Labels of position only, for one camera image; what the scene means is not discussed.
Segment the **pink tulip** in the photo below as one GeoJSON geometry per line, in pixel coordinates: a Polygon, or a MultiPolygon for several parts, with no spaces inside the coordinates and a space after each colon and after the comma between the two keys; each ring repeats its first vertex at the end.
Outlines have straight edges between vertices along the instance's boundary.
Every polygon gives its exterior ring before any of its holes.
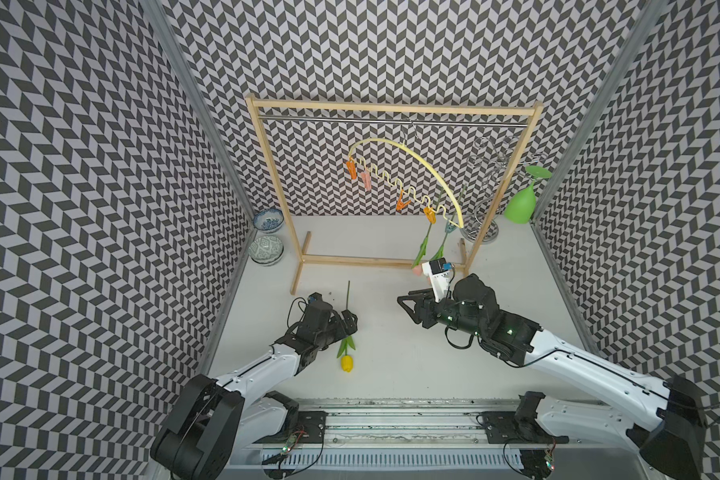
{"type": "MultiPolygon", "coordinates": [[[[435,201],[435,204],[436,204],[436,205],[441,201],[442,195],[443,195],[443,191],[440,191],[439,194],[438,194],[438,196],[437,196],[437,199],[436,199],[436,201],[435,201]]],[[[423,238],[423,240],[422,240],[422,242],[421,242],[421,244],[420,244],[420,246],[419,246],[418,253],[417,253],[417,255],[416,255],[416,257],[415,257],[415,259],[414,259],[414,261],[413,261],[413,264],[412,264],[412,271],[413,271],[413,273],[414,273],[416,276],[421,276],[421,275],[422,275],[422,267],[421,267],[421,264],[422,264],[423,257],[425,256],[425,254],[426,254],[426,252],[427,252],[428,240],[429,240],[429,235],[430,235],[432,226],[433,226],[433,225],[431,225],[430,222],[429,222],[429,225],[428,225],[428,227],[427,227],[426,234],[425,234],[425,236],[424,236],[424,238],[423,238]]]]}
{"type": "MultiPolygon", "coordinates": [[[[452,214],[450,215],[449,220],[453,220],[453,221],[456,221],[456,222],[457,222],[457,214],[456,214],[456,213],[452,213],[452,214]]],[[[440,259],[440,258],[443,258],[443,257],[444,257],[445,244],[446,244],[447,238],[448,238],[448,236],[449,236],[450,234],[446,234],[446,233],[445,233],[445,227],[444,227],[444,236],[443,236],[443,239],[442,239],[442,241],[441,241],[441,243],[440,243],[440,246],[439,246],[438,250],[436,251],[435,254],[432,255],[432,257],[430,258],[430,260],[436,260],[436,259],[440,259]]]]}

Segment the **yellow tulip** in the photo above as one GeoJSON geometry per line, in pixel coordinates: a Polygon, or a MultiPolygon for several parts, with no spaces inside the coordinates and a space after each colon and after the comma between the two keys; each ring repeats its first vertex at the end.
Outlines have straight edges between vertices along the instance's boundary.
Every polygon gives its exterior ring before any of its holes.
{"type": "Polygon", "coordinates": [[[341,340],[340,347],[337,353],[337,358],[340,361],[340,366],[344,372],[351,372],[354,368],[354,360],[350,355],[351,350],[355,350],[355,343],[351,334],[348,334],[344,339],[341,340]]]}

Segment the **yellow orange clothes peg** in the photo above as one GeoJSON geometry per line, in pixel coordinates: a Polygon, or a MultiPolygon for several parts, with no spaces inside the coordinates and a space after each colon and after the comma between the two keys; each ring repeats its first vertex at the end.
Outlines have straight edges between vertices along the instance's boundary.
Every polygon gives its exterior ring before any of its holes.
{"type": "Polygon", "coordinates": [[[431,207],[425,207],[423,209],[423,213],[426,217],[426,219],[430,222],[431,225],[434,225],[437,221],[437,214],[434,209],[431,207]]]}

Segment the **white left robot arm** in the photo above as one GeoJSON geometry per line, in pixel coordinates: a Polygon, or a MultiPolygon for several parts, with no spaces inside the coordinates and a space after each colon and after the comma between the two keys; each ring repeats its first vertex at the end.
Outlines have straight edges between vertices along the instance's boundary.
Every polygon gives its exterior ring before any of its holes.
{"type": "Polygon", "coordinates": [[[275,387],[357,330],[356,314],[311,294],[300,320],[260,358],[218,378],[198,374],[188,381],[152,441],[150,458],[173,479],[215,479],[235,451],[260,440],[282,441],[288,454],[317,433],[317,420],[301,424],[298,402],[275,387]]]}

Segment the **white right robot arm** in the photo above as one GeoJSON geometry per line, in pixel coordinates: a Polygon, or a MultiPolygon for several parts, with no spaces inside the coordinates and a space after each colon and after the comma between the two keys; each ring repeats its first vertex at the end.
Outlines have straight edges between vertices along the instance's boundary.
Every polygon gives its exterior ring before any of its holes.
{"type": "Polygon", "coordinates": [[[516,370],[535,369],[598,399],[597,404],[564,401],[542,392],[521,395],[516,411],[481,414],[479,424],[492,444],[534,444],[547,448],[537,467],[521,474],[544,479],[553,471],[552,450],[571,440],[622,448],[671,479],[702,474],[711,405],[687,378],[639,374],[562,340],[539,323],[500,308],[495,291],[470,274],[451,287],[437,275],[428,289],[397,299],[411,320],[425,329],[468,334],[468,343],[516,370]]]}

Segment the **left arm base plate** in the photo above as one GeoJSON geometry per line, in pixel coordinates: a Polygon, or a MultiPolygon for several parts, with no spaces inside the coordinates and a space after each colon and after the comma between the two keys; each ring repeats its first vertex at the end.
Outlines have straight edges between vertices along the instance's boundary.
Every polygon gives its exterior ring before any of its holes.
{"type": "Polygon", "coordinates": [[[253,444],[280,444],[283,446],[291,434],[301,432],[298,445],[318,445],[324,440],[326,421],[327,412],[323,410],[288,413],[284,424],[278,431],[271,435],[255,438],[253,444]]]}

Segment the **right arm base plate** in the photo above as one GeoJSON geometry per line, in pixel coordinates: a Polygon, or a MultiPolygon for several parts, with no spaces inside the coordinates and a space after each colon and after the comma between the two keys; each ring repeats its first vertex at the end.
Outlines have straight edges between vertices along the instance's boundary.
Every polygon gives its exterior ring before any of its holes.
{"type": "Polygon", "coordinates": [[[484,411],[476,416],[476,421],[491,445],[505,443],[565,445],[570,442],[568,436],[548,434],[536,420],[516,420],[514,412],[484,411]]]}

